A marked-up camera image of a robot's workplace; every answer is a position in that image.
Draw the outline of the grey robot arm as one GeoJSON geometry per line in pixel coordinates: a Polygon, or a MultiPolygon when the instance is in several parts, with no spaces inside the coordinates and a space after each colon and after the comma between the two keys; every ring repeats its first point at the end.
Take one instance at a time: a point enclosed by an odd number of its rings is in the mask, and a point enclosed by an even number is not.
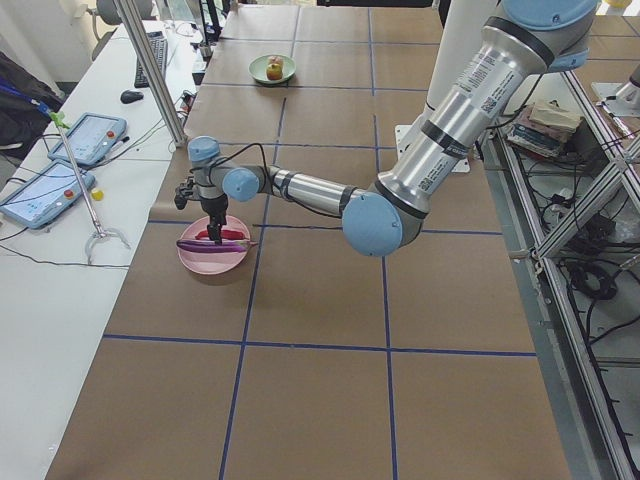
{"type": "Polygon", "coordinates": [[[221,243],[229,200],[269,194],[340,219],[359,253],[389,255],[417,237],[432,194],[528,76],[585,63],[596,8],[594,1],[500,2],[447,95],[433,113],[416,118],[404,154],[366,190],[265,163],[241,167],[221,154],[214,138],[199,136],[188,144],[192,167],[174,203],[184,209],[199,202],[209,217],[209,239],[221,243]]]}

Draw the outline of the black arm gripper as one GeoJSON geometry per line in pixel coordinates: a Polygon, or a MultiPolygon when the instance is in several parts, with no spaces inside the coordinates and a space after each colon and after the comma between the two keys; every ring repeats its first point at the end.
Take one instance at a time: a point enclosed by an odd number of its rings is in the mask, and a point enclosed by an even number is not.
{"type": "Polygon", "coordinates": [[[210,223],[207,225],[209,239],[222,244],[228,196],[217,186],[200,185],[193,176],[189,176],[175,188],[174,204],[178,210],[183,210],[188,201],[200,203],[202,210],[209,216],[210,223]]]}

